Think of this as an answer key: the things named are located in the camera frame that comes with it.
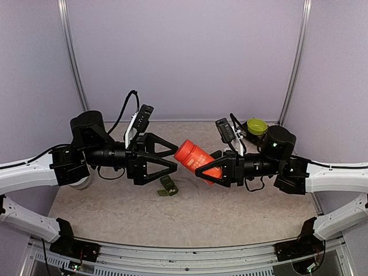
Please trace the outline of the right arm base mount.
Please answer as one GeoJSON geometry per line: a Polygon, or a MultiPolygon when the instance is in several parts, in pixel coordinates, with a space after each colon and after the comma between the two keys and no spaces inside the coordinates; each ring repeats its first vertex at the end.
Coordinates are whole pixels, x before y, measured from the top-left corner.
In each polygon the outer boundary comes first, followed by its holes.
{"type": "Polygon", "coordinates": [[[324,242],[315,237],[283,241],[274,245],[279,262],[301,258],[324,251],[324,242]]]}

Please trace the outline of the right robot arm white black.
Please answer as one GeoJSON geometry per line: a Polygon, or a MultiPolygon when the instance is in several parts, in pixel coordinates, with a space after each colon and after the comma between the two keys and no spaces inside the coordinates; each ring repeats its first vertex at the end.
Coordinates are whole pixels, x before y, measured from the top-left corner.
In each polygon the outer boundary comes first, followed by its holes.
{"type": "Polygon", "coordinates": [[[268,128],[261,139],[258,153],[239,155],[223,152],[222,157],[199,167],[195,175],[229,187],[245,184],[256,177],[275,176],[274,186],[287,194],[304,195],[322,191],[350,191],[359,196],[341,208],[306,220],[294,250],[306,255],[317,240],[327,240],[334,234],[367,220],[367,163],[327,164],[294,156],[296,136],[279,125],[268,128]]]}

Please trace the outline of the orange pill bottle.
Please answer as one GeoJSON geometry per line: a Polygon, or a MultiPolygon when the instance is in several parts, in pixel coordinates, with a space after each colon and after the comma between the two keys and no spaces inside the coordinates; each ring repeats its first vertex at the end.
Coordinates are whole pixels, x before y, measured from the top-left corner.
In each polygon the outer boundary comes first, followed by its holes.
{"type": "Polygon", "coordinates": [[[174,158],[193,174],[197,168],[214,161],[213,157],[188,139],[178,148],[174,158]]]}

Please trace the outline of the green weekly pill organizer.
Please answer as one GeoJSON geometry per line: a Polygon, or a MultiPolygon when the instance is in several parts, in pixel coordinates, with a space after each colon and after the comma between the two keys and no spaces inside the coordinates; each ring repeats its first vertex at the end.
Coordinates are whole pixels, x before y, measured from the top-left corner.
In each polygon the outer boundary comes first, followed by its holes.
{"type": "Polygon", "coordinates": [[[160,182],[163,186],[162,190],[158,190],[157,193],[161,197],[174,196],[179,192],[179,189],[175,185],[174,181],[169,175],[160,178],[160,182]],[[176,189],[176,192],[170,192],[170,189],[176,189]]]}

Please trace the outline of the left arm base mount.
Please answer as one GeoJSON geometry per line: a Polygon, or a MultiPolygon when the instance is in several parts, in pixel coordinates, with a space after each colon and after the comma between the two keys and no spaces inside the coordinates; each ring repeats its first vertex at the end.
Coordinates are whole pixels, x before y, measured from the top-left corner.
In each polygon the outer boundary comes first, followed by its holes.
{"type": "Polygon", "coordinates": [[[100,248],[97,243],[60,237],[50,245],[49,250],[81,261],[96,262],[100,248]]]}

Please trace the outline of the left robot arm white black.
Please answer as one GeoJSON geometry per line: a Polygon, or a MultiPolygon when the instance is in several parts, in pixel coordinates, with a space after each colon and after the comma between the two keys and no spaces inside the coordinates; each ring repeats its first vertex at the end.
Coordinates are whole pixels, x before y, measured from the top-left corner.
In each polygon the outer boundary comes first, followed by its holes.
{"type": "Polygon", "coordinates": [[[35,213],[7,194],[32,187],[83,184],[90,170],[99,167],[124,170],[135,185],[176,172],[177,164],[166,157],[175,154],[178,147],[146,132],[149,110],[146,107],[133,116],[123,142],[115,141],[106,131],[102,113],[91,110],[71,120],[70,144],[57,145],[29,160],[1,165],[1,222],[47,242],[57,242],[67,255],[76,255],[81,244],[68,221],[35,213]]]}

